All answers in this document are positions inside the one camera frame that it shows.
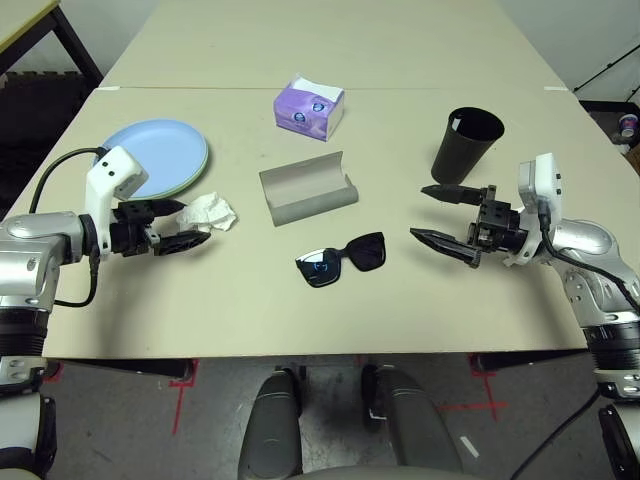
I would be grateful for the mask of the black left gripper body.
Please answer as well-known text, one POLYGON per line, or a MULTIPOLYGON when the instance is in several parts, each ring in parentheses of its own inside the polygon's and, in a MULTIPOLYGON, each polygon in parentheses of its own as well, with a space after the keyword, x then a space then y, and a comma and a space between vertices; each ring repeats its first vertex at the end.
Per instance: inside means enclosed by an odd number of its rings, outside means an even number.
POLYGON ((162 208, 161 200, 120 202, 112 210, 110 225, 111 252, 123 257, 137 256, 151 251, 160 255, 160 235, 152 227, 162 208))

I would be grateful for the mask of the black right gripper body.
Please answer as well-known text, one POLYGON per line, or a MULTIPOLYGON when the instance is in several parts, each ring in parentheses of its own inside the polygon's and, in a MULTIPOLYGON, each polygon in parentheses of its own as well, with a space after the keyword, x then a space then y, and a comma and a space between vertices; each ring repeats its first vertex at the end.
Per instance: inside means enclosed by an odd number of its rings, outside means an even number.
POLYGON ((519 252, 526 240, 526 231, 520 228, 520 214, 511 204, 484 201, 475 222, 469 225, 467 244, 483 252, 519 252))

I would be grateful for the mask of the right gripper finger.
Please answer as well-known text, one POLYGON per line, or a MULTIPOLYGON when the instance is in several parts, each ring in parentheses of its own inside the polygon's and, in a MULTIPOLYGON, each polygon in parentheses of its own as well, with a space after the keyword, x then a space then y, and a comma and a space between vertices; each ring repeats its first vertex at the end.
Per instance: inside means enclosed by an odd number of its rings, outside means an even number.
POLYGON ((410 228, 409 232, 422 244, 432 250, 462 261, 471 268, 480 265, 481 251, 456 240, 453 236, 430 229, 410 228))
POLYGON ((496 186, 472 188, 454 184, 436 184, 425 186, 421 192, 436 200, 451 204, 481 205, 485 200, 495 197, 496 186))

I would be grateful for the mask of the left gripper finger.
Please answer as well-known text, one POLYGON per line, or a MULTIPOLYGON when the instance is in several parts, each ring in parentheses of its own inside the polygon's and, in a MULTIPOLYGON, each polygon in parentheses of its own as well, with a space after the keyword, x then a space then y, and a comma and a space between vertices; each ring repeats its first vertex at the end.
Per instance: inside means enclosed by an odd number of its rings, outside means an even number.
POLYGON ((175 199, 153 199, 149 201, 149 209, 154 216, 170 216, 180 212, 186 204, 175 199))
POLYGON ((210 233, 202 231, 179 232, 175 235, 161 237, 159 242, 153 246, 153 252, 155 256, 184 252, 201 245, 210 237, 210 233))

